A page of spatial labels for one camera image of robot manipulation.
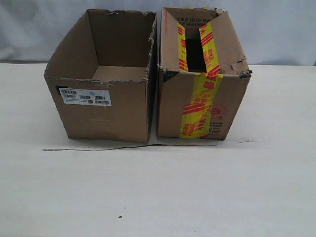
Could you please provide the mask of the brown cardboard box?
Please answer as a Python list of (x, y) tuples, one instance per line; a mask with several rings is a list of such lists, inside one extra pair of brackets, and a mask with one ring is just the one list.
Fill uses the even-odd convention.
[(69, 138), (148, 142), (157, 14), (86, 10), (55, 49), (44, 78)]

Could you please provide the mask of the cardboard box with yellow tape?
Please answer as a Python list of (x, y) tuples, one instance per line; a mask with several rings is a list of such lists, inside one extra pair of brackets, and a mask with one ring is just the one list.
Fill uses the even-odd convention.
[(157, 135), (224, 140), (251, 74), (227, 11), (163, 8)]

